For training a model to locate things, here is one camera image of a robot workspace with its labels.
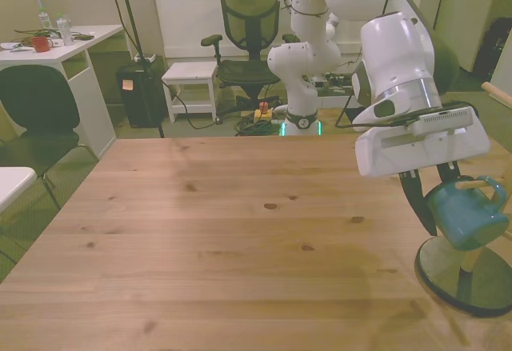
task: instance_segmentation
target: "chair armrest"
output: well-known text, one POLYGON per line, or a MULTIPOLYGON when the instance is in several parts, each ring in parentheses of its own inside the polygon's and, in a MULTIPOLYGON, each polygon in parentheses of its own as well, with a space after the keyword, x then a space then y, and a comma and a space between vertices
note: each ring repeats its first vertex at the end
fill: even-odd
POLYGON ((204 38, 201 41, 201 46, 203 46, 203 47, 212 46, 212 45, 218 44, 221 40, 222 40, 222 35, 218 35, 218 34, 212 35, 208 38, 204 38))
POLYGON ((282 40, 285 41, 285 43, 300 43, 301 41, 298 36, 294 34, 284 34, 282 40))
POLYGON ((220 47, 219 47, 219 43, 220 41, 222 40, 222 35, 219 35, 219 34, 216 34, 216 35, 212 35, 211 37, 208 37, 208 38, 204 38, 202 41, 201 41, 201 46, 203 47, 208 47, 208 46, 214 46, 215 48, 215 58, 217 59, 217 65, 220 66, 221 65, 221 50, 220 50, 220 47))

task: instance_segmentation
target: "paper sticker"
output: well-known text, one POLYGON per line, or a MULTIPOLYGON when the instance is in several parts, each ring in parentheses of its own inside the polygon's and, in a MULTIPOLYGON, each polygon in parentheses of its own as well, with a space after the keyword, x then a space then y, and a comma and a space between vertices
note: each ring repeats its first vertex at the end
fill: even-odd
POLYGON ((123 79, 122 80, 122 89, 126 91, 133 91, 134 90, 134 81, 131 81, 130 79, 123 79))

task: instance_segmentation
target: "mug handle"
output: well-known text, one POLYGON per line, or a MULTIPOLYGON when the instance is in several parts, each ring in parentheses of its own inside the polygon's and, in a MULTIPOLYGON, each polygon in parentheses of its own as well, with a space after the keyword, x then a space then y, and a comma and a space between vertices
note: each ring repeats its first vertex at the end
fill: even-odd
POLYGON ((492 177, 478 177, 479 181, 486 181, 490 185, 492 185, 494 191, 496 191, 496 194, 498 195, 498 202, 496 203, 496 212, 499 212, 505 207, 506 204, 506 191, 505 187, 500 185, 497 181, 495 181, 492 177))

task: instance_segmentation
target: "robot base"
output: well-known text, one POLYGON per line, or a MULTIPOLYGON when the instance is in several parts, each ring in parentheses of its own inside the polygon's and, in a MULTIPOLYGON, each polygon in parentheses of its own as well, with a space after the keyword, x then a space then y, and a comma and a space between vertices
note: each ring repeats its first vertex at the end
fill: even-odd
POLYGON ((478 317, 497 317, 512 310, 512 268, 485 248, 473 273, 461 269, 466 253, 444 237, 427 241, 416 257, 418 276, 443 301, 478 317))
POLYGON ((322 123, 316 121, 311 124, 309 129, 301 130, 294 123, 288 119, 282 124, 281 135, 283 137, 298 136, 298 135, 322 135, 322 123))

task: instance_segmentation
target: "black stand pole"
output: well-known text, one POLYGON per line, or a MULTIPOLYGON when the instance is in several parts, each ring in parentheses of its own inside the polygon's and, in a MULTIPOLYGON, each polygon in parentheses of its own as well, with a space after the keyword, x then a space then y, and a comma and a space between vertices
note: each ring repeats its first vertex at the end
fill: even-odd
MULTIPOLYGON (((151 80, 152 80, 152 75, 150 74, 150 63, 146 60, 146 58, 144 57, 144 53, 142 51, 141 40, 138 37, 137 25, 135 24, 134 12, 131 9, 130 0, 125 0, 125 4, 126 4, 126 9, 128 10, 128 16, 130 17, 131 28, 134 31, 135 44, 136 44, 135 48, 137 49, 138 56, 140 57, 140 62, 141 62, 142 68, 144 69, 144 73, 148 76, 148 78, 151 78, 151 80)), ((149 107, 147 105, 146 98, 144 98, 144 103, 146 105, 146 109, 149 111, 149 107)), ((153 122, 153 115, 151 112, 149 112, 149 117, 150 117, 151 122, 153 122)), ((163 133, 163 128, 162 128, 162 123, 160 123, 158 126, 158 132, 160 133, 160 138, 162 138, 162 139, 165 138, 165 135, 163 133)))

